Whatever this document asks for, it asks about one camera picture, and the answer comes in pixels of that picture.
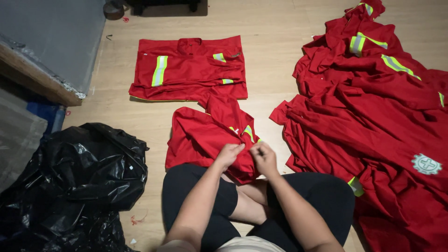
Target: red thread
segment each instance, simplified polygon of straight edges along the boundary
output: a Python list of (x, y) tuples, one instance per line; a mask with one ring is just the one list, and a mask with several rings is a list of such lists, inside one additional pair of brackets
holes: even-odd
[(135, 220), (135, 215), (133, 215), (133, 216), (131, 217), (132, 225), (134, 226), (134, 225), (137, 225), (137, 223), (142, 223), (142, 222), (144, 222), (144, 221), (145, 221), (145, 218), (146, 218), (147, 215), (148, 215), (148, 209), (146, 209), (146, 215), (145, 215), (145, 217), (143, 217), (143, 219), (141, 219), (141, 220)]

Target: laminate floor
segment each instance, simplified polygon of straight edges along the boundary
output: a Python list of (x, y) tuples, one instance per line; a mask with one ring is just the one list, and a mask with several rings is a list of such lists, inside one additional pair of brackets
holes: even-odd
[[(90, 90), (80, 107), (68, 108), (64, 128), (86, 122), (102, 122), (125, 130), (147, 142), (148, 181), (145, 192), (121, 222), (129, 244), (142, 252), (153, 251), (164, 237), (161, 190), (173, 112), (182, 107), (203, 109), (196, 102), (145, 102), (130, 99), (139, 39), (177, 40), (199, 37), (221, 39), (241, 35), (246, 60), (249, 98), (241, 109), (255, 118), (257, 135), (278, 155), (280, 172), (292, 172), (284, 164), (290, 155), (281, 136), (282, 127), (268, 119), (283, 100), (297, 94), (291, 76), (302, 45), (313, 35), (325, 33), (324, 22), (342, 17), (357, 0), (208, 0), (206, 17), (134, 17), (129, 22), (106, 21)], [(445, 0), (384, 0), (386, 12), (375, 21), (396, 25), (405, 51), (427, 68), (448, 70), (448, 2)], [(112, 40), (106, 35), (112, 34)], [(132, 225), (130, 219), (144, 222)], [(251, 226), (235, 224), (242, 235)], [(354, 229), (345, 244), (347, 252), (364, 249)]]

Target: garbage bag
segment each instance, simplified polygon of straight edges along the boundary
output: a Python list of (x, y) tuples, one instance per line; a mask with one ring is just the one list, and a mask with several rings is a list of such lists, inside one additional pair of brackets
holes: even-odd
[(118, 211), (144, 191), (147, 150), (102, 123), (49, 135), (0, 194), (1, 251), (133, 251)]

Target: sleeve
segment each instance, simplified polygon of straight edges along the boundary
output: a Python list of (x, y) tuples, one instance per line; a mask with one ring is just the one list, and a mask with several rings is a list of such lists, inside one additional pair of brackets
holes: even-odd
[(196, 249), (186, 241), (174, 240), (160, 246), (156, 252), (196, 252)]

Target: gear logo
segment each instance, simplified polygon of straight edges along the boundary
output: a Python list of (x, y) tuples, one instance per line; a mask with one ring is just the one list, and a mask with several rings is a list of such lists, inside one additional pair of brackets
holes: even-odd
[(442, 164), (434, 161), (431, 158), (420, 153), (420, 155), (414, 155), (415, 159), (412, 160), (414, 168), (423, 174), (437, 174), (442, 169)]

